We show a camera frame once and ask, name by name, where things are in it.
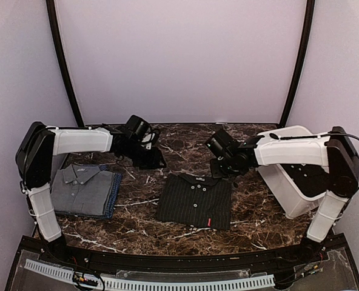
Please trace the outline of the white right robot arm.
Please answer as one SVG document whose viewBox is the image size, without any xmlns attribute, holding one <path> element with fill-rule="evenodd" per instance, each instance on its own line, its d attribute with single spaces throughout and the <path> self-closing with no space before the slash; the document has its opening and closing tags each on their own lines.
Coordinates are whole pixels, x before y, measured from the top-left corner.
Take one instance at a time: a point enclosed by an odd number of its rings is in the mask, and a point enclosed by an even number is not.
<svg viewBox="0 0 359 291">
<path fill-rule="evenodd" d="M 258 170 L 283 208 L 294 219 L 316 210 L 304 243 L 295 258 L 308 263 L 348 201 L 359 188 L 359 155 L 344 128 L 314 135 L 295 125 L 261 132 L 247 141 L 233 139 L 225 130 L 205 143 L 214 154 L 210 169 L 214 178 L 245 175 Z"/>
</svg>

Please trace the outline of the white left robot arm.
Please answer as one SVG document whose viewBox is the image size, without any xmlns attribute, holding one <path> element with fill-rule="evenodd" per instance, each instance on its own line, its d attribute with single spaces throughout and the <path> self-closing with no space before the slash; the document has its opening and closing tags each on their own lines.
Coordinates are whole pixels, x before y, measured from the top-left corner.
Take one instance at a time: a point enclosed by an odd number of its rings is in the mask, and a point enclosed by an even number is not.
<svg viewBox="0 0 359 291">
<path fill-rule="evenodd" d="M 127 157 L 141 170 L 164 169 L 167 164 L 155 147 L 160 131 L 138 116 L 115 128 L 52 127 L 34 122 L 26 133 L 15 162 L 21 177 L 20 187 L 42 238 L 50 243 L 49 257 L 58 264 L 67 264 L 71 251 L 60 240 L 63 236 L 50 198 L 52 159 L 54 156 L 79 152 L 109 152 Z"/>
</svg>

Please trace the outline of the black pinstriped long sleeve shirt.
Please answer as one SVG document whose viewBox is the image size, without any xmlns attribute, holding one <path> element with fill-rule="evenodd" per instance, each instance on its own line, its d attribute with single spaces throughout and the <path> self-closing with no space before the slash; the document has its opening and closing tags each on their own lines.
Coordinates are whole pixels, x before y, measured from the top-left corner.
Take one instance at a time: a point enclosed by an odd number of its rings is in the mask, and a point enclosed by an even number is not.
<svg viewBox="0 0 359 291">
<path fill-rule="evenodd" d="M 170 174 L 159 197 L 156 218 L 196 228 L 228 230 L 231 196 L 232 185 L 224 179 Z"/>
</svg>

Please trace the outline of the grey button shirt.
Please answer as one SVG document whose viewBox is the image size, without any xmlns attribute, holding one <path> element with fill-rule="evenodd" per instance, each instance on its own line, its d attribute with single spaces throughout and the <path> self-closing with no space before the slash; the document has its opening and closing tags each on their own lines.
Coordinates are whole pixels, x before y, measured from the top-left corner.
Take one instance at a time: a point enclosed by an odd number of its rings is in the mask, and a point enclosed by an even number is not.
<svg viewBox="0 0 359 291">
<path fill-rule="evenodd" d="M 51 187 L 54 209 L 59 213 L 103 215 L 116 175 L 98 166 L 71 164 L 58 170 Z"/>
</svg>

